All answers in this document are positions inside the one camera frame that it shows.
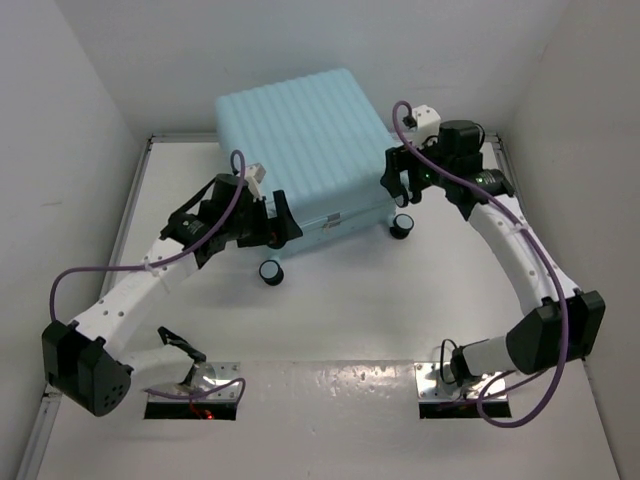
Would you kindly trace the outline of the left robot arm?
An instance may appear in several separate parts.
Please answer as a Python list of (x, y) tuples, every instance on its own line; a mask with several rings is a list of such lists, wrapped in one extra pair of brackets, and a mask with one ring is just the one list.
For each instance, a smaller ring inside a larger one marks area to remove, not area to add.
[(142, 263), (86, 311), (43, 331), (49, 385), (96, 417), (112, 412), (128, 393), (135, 368), (120, 356), (153, 305), (234, 241), (240, 247), (274, 246), (284, 239), (290, 210), (273, 193), (274, 216), (247, 180), (218, 174), (168, 218)]

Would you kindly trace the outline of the light blue suitcase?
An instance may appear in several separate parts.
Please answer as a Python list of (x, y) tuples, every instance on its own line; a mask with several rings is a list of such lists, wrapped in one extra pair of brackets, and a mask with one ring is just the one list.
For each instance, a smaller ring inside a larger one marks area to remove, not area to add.
[(215, 102), (225, 153), (261, 164), (267, 208), (282, 190), (302, 237), (268, 257), (286, 258), (392, 219), (396, 204), (380, 184), (392, 135), (346, 69), (232, 93)]

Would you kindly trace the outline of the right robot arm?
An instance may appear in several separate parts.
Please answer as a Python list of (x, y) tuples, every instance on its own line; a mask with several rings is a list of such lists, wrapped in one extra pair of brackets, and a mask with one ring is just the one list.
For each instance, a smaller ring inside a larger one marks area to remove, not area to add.
[(458, 388), (498, 371), (561, 370), (591, 352), (605, 311), (598, 292), (583, 292), (548, 258), (504, 175), (483, 168), (483, 137), (477, 123), (446, 121), (421, 145), (388, 149), (381, 180), (403, 203), (419, 202), (429, 186), (442, 188), (490, 246), (518, 296), (524, 317), (515, 327), (502, 337), (454, 346), (438, 367), (440, 383)]

